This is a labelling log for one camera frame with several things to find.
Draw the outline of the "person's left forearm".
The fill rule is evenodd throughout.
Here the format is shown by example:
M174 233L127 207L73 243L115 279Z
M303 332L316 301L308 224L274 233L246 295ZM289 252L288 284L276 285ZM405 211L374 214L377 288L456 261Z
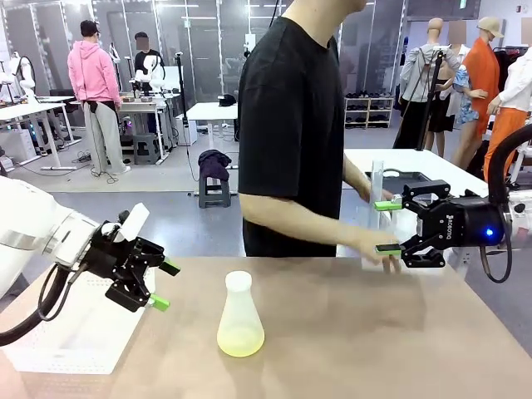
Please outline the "person's left forearm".
M371 185L371 181L346 156L343 158L343 181L355 191L364 185Z

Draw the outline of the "wooden shoe rack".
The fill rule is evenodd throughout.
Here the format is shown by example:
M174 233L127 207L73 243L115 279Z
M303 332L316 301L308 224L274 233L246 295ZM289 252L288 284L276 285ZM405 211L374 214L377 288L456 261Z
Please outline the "wooden shoe rack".
M350 95L344 101L344 127L382 128L392 121L394 99L391 96Z

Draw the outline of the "white robot workbench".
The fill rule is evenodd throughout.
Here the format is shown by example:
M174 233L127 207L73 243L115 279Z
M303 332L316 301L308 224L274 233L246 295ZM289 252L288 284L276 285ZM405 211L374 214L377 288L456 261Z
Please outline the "white robot workbench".
M179 132L175 127L175 111L180 94L167 93L162 97L125 97L119 110L121 121L126 123L126 135L153 134L158 140L160 159L155 165L161 165L170 152L178 146Z

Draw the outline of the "person in black t-shirt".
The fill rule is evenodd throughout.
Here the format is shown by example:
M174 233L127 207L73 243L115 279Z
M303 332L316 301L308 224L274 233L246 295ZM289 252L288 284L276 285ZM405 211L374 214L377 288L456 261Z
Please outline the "person in black t-shirt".
M252 50L239 83L239 195L292 200L339 219L344 105L337 27L367 0L293 0ZM249 257L332 257L243 217Z

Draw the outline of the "blue floral garment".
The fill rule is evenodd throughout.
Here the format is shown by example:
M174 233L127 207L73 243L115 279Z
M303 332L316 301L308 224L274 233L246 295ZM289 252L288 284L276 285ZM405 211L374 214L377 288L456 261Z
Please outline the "blue floral garment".
M466 95L465 89L471 89L470 76L465 66L460 66L453 81L453 88L460 98L459 111L456 114L456 122L459 125L477 121L479 112L473 108L472 99Z

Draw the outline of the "grey plastic step stool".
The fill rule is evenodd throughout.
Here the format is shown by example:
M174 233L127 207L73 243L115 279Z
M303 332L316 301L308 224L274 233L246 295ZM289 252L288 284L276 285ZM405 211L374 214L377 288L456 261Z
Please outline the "grey plastic step stool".
M231 206L231 193L229 182L220 180L218 184L209 184L209 177L199 179L198 205L205 209L211 205L221 205L225 208Z
M158 140L153 134L133 136L134 163L136 165L155 165L160 159Z

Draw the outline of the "translucent plastic conical flask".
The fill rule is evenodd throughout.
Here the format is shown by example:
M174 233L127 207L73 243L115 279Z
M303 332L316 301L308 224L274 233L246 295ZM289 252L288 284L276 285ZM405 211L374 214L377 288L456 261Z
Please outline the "translucent plastic conical flask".
M231 357L254 355L264 344L264 327L255 307L251 288L237 293L226 289L217 343L219 349Z

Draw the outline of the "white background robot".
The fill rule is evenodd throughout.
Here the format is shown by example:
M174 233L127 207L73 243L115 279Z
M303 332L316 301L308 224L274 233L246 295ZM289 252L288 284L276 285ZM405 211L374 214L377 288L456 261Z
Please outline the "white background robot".
M9 68L13 79L22 88L27 102L36 102L35 72L31 60L27 56L21 56L18 52L14 52L9 61Z
M135 83L146 95L149 92L162 93L165 70L160 61L157 55L145 55L143 67L135 70Z

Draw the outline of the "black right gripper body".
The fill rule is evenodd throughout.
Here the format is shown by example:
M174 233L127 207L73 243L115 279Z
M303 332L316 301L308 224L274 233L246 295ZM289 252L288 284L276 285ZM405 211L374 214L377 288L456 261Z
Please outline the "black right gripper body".
M495 246L505 237L499 208L487 198L439 199L419 213L421 249Z

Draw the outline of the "person's right hand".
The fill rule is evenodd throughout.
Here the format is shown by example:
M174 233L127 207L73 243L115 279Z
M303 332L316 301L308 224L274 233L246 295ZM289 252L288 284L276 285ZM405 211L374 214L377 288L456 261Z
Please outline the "person's right hand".
M380 244L397 244L397 239L390 234L377 233L369 238L365 238L360 243L360 253L364 258L365 266L381 266L384 273L401 273L401 261L390 254L380 254L377 252L377 246Z

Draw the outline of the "clear plastic graduated cylinder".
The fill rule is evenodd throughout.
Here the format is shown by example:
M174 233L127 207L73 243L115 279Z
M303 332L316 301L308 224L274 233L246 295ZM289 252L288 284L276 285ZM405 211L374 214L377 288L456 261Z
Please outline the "clear plastic graduated cylinder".
M382 201L382 183L383 183L384 162L374 160L372 162L371 172L371 194L370 194L370 211L368 226L370 229L379 230L380 212L375 208L377 202Z

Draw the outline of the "background person in black shirt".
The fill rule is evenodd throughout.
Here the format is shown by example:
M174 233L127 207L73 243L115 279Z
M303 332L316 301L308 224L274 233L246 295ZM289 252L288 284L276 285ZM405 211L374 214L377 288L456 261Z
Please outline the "background person in black shirt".
M143 74L148 73L148 69L144 65L147 56L157 57L160 66L163 67L165 65L161 54L150 47L150 39L146 32L138 32L134 38L137 50L134 61L135 71L141 71Z

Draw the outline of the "black plastic tray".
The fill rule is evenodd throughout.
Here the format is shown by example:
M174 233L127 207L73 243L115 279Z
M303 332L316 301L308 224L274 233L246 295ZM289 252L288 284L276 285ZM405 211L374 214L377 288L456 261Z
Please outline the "black plastic tray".
M430 179L421 172L385 169L383 171L382 188L392 194L401 194L405 185L428 182Z

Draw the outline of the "mannequin in black skirt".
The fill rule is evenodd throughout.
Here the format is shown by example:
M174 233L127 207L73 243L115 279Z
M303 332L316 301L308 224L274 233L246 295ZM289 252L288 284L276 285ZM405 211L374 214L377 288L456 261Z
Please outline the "mannequin in black skirt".
M470 48L466 46L466 38L466 21L450 21L448 47L460 63L470 51ZM445 133L453 131L455 116L461 103L461 94L455 92L452 86L454 76L455 73L448 63L443 61L437 78L436 93L431 103L426 133L426 149L432 150L433 145L436 144L437 154L440 157L445 154Z

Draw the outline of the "person's left hand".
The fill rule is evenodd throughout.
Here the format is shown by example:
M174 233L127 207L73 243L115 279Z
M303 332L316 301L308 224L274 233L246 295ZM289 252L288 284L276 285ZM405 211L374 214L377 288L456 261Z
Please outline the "person's left hand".
M357 189L357 192L358 192L359 196L365 202L367 202L367 203L371 202L372 187L370 185L364 185L362 187L359 187ZM390 193L387 190L382 190L380 201L382 201L382 200L390 201L392 199L392 197L393 197L392 193Z

